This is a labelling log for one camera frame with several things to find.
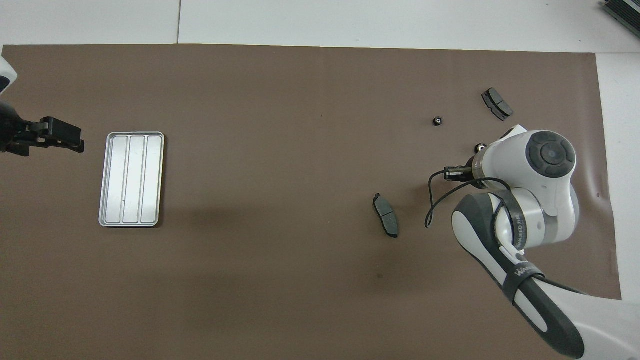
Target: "metal tray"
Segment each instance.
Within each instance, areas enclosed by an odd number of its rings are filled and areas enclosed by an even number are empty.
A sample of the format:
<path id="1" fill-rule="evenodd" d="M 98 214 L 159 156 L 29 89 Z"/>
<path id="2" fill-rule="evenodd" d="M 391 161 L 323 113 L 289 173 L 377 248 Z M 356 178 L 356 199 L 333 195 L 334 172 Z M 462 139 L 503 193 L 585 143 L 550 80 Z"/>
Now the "metal tray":
<path id="1" fill-rule="evenodd" d="M 160 132 L 107 136 L 100 225 L 151 227 L 158 223 L 163 157 L 164 135 Z"/>

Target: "black cable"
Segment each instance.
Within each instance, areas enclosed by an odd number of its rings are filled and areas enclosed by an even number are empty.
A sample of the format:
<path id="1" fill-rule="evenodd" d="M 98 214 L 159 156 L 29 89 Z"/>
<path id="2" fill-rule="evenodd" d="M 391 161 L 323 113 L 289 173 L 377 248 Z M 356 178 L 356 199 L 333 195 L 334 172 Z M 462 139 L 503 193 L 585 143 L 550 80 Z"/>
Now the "black cable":
<path id="1" fill-rule="evenodd" d="M 440 175 L 440 174 L 444 174 L 446 171 L 441 170 L 438 171 L 436 173 L 434 173 L 433 175 L 431 175 L 431 177 L 429 178 L 429 209 L 433 209 L 433 190 L 431 189 L 431 181 L 433 180 L 434 177 Z M 425 227 L 429 227 L 431 226 L 431 222 L 433 221 L 433 211 L 431 212 L 431 216 L 429 216 L 427 214 L 427 218 L 424 219 L 424 226 Z"/>
<path id="2" fill-rule="evenodd" d="M 431 180 L 434 176 L 438 175 L 439 173 L 444 173 L 444 171 L 442 172 L 437 172 L 435 174 L 433 174 L 431 176 L 431 178 L 429 179 L 429 183 L 431 183 Z M 436 208 L 436 206 L 438 206 L 438 204 L 440 204 L 444 199 L 448 198 L 451 194 L 453 194 L 454 192 L 457 192 L 458 190 L 469 186 L 469 185 L 473 185 L 473 184 L 477 184 L 480 183 L 482 181 L 495 181 L 496 183 L 501 184 L 502 186 L 504 186 L 507 190 L 511 190 L 511 187 L 509 186 L 509 184 L 507 184 L 506 182 L 504 182 L 504 180 L 500 180 L 496 177 L 480 177 L 479 179 L 473 179 L 473 180 L 469 180 L 466 183 L 457 186 L 455 188 L 453 188 L 452 190 L 450 190 L 449 192 L 447 192 L 446 194 L 444 194 L 441 198 L 438 199 L 438 201 L 435 202 L 435 204 L 431 205 L 431 208 L 429 209 L 429 212 L 427 213 L 426 218 L 424 218 L 424 227 L 429 227 L 431 226 L 431 223 L 433 221 L 433 210 Z M 431 194 L 431 187 L 429 186 L 429 198 L 432 198 L 432 194 Z"/>
<path id="3" fill-rule="evenodd" d="M 497 219 L 498 219 L 498 213 L 500 213 L 500 210 L 502 210 L 503 208 L 506 211 L 507 208 L 504 207 L 504 202 L 502 202 L 502 200 L 500 200 L 500 202 L 498 203 L 498 206 L 496 207 L 495 211 L 493 212 L 493 216 L 491 217 L 491 233 L 492 234 L 496 233 L 495 232 L 495 223 L 497 222 Z"/>
<path id="4" fill-rule="evenodd" d="M 547 279 L 546 277 L 544 277 L 544 276 L 542 276 L 540 274 L 533 275 L 533 277 L 535 277 L 537 280 L 540 280 L 542 282 L 546 282 L 549 285 L 553 285 L 556 288 L 561 288 L 563 290 L 570 291 L 572 293 L 578 293 L 578 294 L 581 294 L 581 295 L 588 295 L 588 294 L 583 293 L 582 291 L 580 291 L 578 289 L 572 288 L 571 286 L 563 285 L 563 284 L 561 284 L 559 282 L 555 282 L 553 280 Z"/>

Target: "brown tabletop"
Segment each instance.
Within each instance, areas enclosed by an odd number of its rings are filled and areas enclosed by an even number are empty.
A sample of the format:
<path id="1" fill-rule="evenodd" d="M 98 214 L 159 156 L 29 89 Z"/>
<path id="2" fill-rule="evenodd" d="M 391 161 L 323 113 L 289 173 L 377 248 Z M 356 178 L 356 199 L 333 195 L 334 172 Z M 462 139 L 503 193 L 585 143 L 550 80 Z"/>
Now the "brown tabletop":
<path id="1" fill-rule="evenodd" d="M 24 119 L 84 154 L 0 154 L 5 359 L 562 359 L 458 245 L 430 174 L 508 128 L 575 146 L 581 219 L 528 252 L 620 298 L 594 54 L 231 45 L 5 46 Z M 495 87 L 514 109 L 494 117 Z M 441 116 L 444 124 L 432 125 Z M 106 136 L 166 136 L 161 222 L 98 223 Z M 436 196 L 455 187 L 435 181 Z M 394 207 L 385 235 L 372 199 Z"/>

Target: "white table surface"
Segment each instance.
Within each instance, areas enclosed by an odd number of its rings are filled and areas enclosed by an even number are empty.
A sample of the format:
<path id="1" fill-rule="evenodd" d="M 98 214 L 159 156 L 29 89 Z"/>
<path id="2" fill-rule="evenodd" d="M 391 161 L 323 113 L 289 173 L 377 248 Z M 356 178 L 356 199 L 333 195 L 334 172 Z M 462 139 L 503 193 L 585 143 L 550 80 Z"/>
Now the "white table surface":
<path id="1" fill-rule="evenodd" d="M 0 0 L 0 44 L 177 42 L 596 53 L 620 287 L 640 302 L 640 39 L 597 0 Z"/>

